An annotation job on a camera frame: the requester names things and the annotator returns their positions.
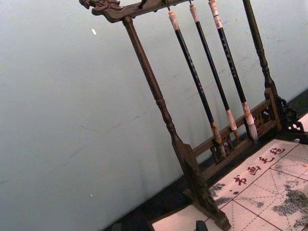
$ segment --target calligraphy brush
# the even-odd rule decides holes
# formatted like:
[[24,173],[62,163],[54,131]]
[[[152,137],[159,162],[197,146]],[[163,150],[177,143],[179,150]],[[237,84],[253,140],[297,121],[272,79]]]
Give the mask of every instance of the calligraphy brush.
[[191,1],[189,1],[189,3],[190,3],[190,11],[192,13],[192,17],[194,19],[194,22],[196,23],[196,26],[197,26],[197,29],[198,29],[198,32],[199,32],[199,36],[200,36],[200,39],[202,41],[203,48],[205,50],[208,62],[210,64],[210,66],[211,66],[211,69],[212,69],[212,72],[213,72],[213,76],[214,76],[214,79],[215,79],[217,87],[218,87],[218,91],[220,93],[223,105],[225,106],[225,110],[226,110],[226,113],[227,113],[227,117],[228,117],[230,128],[233,131],[237,141],[239,141],[239,135],[238,135],[238,132],[237,132],[236,122],[235,122],[235,120],[233,118],[232,112],[231,112],[231,110],[229,108],[229,105],[228,105],[228,102],[227,102],[227,99],[226,99],[226,96],[225,96],[225,93],[224,93],[224,91],[222,89],[222,85],[220,83],[220,79],[218,77],[218,74],[217,74],[217,71],[216,71],[216,68],[215,68],[215,65],[214,65],[214,61],[213,61],[212,56],[211,56],[210,49],[208,48],[208,45],[207,45],[207,42],[206,42],[203,30],[202,30],[202,27],[201,27],[201,24],[200,24],[200,21],[199,21],[199,15],[198,15],[196,6],[194,4],[192,4]]
[[256,126],[255,126],[254,118],[253,118],[253,116],[250,112],[250,109],[248,107],[248,104],[247,104],[247,101],[246,101],[246,98],[245,98],[239,77],[238,77],[236,69],[235,69],[235,64],[234,64],[234,61],[232,59],[232,55],[231,55],[231,52],[230,52],[230,49],[229,49],[229,46],[228,46],[228,43],[227,43],[225,32],[222,28],[222,23],[220,21],[220,16],[219,16],[218,11],[217,11],[217,6],[216,6],[216,3],[215,3],[215,0],[209,0],[208,4],[210,5],[211,11],[212,11],[212,14],[213,14],[213,17],[214,17],[214,21],[215,21],[215,24],[216,24],[216,27],[217,27],[217,31],[219,33],[219,37],[220,37],[223,49],[225,51],[225,54],[226,54],[226,57],[227,57],[227,60],[228,60],[228,64],[229,64],[229,67],[230,67],[230,70],[231,70],[231,73],[232,73],[232,76],[233,76],[233,79],[234,79],[234,82],[235,82],[235,86],[236,86],[237,92],[240,96],[240,100],[242,102],[242,107],[243,107],[245,119],[246,119],[246,122],[247,122],[247,125],[248,125],[250,136],[254,141],[257,141],[258,135],[257,135],[257,129],[256,129]]
[[177,38],[179,40],[180,46],[181,46],[182,51],[184,53],[186,62],[187,62],[188,66],[189,66],[189,69],[191,71],[193,80],[194,80],[194,82],[196,84],[196,87],[198,89],[198,93],[200,95],[200,98],[201,98],[203,107],[205,109],[207,118],[208,118],[208,120],[209,120],[209,122],[211,124],[211,128],[212,128],[212,132],[213,132],[213,136],[214,136],[215,142],[219,145],[219,151],[222,154],[222,156],[224,158],[226,158],[226,152],[225,152],[225,148],[223,146],[222,138],[220,136],[220,133],[219,133],[219,131],[217,129],[217,126],[215,124],[215,121],[213,119],[213,115],[212,115],[210,107],[209,107],[209,105],[207,103],[207,100],[206,100],[206,97],[205,97],[202,85],[200,83],[198,74],[197,74],[196,69],[195,69],[195,67],[193,65],[193,61],[191,59],[191,56],[190,56],[190,54],[188,52],[188,49],[187,49],[186,44],[185,44],[185,41],[183,39],[182,33],[180,31],[180,27],[179,27],[179,24],[177,22],[176,15],[174,14],[173,11],[170,10],[170,7],[168,7],[168,10],[169,10],[169,19],[170,19],[170,21],[171,21],[171,23],[173,25],[173,28],[174,28],[175,33],[177,35]]

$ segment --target white wall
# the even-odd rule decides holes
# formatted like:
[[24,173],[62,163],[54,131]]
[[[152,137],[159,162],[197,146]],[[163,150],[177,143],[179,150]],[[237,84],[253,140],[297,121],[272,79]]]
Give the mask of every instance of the white wall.
[[[239,117],[209,6],[195,4]],[[289,100],[308,87],[308,2],[252,5],[271,75]],[[218,1],[218,7],[254,107],[264,99],[264,80],[243,4]],[[189,4],[175,11],[222,128],[227,120]],[[211,132],[167,10],[138,17],[135,27],[177,131],[195,147]],[[182,174],[121,23],[92,15],[78,0],[1,0],[0,74],[0,230],[98,231]]]

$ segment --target white brush tip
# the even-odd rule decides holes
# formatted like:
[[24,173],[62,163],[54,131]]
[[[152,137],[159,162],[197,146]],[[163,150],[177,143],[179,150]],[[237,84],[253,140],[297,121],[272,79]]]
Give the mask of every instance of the white brush tip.
[[226,158],[226,157],[227,157],[226,151],[225,151],[225,148],[224,148],[223,145],[219,146],[219,151],[220,151],[220,153],[221,153],[221,155],[222,155],[223,158]]
[[258,133],[255,124],[248,125],[249,133],[254,141],[258,140]]

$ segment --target gray wall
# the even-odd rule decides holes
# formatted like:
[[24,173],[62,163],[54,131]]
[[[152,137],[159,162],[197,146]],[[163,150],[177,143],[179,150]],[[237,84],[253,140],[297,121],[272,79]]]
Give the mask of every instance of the gray wall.
[[[209,6],[195,3],[239,117]],[[252,4],[272,77],[289,100],[308,86],[308,2]],[[218,1],[218,7],[254,107],[264,99],[264,80],[243,4]],[[222,128],[226,116],[189,4],[175,10]],[[195,147],[210,137],[210,127],[167,10],[138,17],[135,27],[177,131]],[[182,174],[121,23],[91,15],[77,0],[1,0],[0,36],[0,230],[97,231]]]

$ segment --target carved wooden stand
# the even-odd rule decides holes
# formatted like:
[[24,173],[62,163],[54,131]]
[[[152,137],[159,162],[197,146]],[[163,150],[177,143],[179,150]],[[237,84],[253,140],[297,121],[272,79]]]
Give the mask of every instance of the carved wooden stand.
[[[187,0],[169,0],[168,2],[169,5],[176,5],[185,1]],[[216,174],[234,158],[238,157],[243,150],[251,147],[254,144],[254,141],[248,137],[235,145],[230,137],[230,134],[232,133],[231,128],[229,126],[225,127],[220,131],[221,138],[224,140],[227,147],[227,157],[223,158],[218,153],[216,148],[217,144],[213,137],[192,149],[189,144],[183,143],[177,135],[175,126],[167,110],[163,94],[158,86],[155,75],[133,25],[134,17],[148,12],[156,12],[159,9],[165,8],[167,7],[166,2],[162,0],[142,0],[140,3],[124,7],[119,6],[120,2],[116,0],[79,0],[79,2],[87,9],[89,9],[90,6],[94,7],[92,9],[94,15],[104,15],[111,23],[119,21],[123,22],[156,104],[161,111],[163,120],[171,135],[172,146],[184,172],[184,176],[189,182],[189,189],[191,195],[195,199],[197,207],[202,210],[206,216],[211,217],[222,230],[228,230],[231,227],[228,218],[223,212],[219,211],[214,199],[210,196],[206,180]],[[268,131],[277,129],[286,139],[300,139],[301,143],[308,144],[308,133],[304,132],[303,125],[298,122],[297,113],[288,106],[284,99],[278,96],[275,83],[270,77],[268,64],[252,7],[249,0],[243,0],[243,3],[265,78],[265,101],[261,102],[251,110],[255,118],[258,136],[262,137]],[[236,125],[238,128],[245,125],[246,131],[248,131],[248,126],[244,116],[236,121]],[[212,151],[215,157],[216,166],[214,169],[211,169],[210,171],[206,170],[202,173],[196,161],[196,157],[206,150]]]

